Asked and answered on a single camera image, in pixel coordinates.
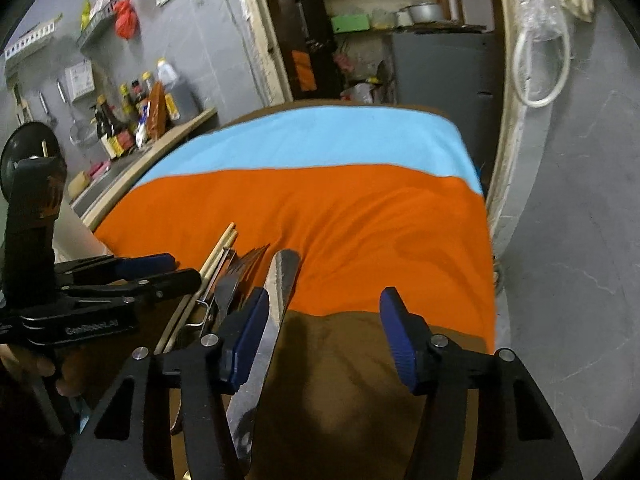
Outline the person's left hand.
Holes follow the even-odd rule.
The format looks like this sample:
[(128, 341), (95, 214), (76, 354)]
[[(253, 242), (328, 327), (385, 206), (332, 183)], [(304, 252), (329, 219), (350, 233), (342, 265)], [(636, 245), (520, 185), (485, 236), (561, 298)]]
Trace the person's left hand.
[(60, 360), (53, 362), (26, 349), (2, 344), (1, 364), (15, 380), (54, 378), (55, 390), (66, 398), (96, 396), (104, 388), (98, 359), (89, 346), (64, 351)]

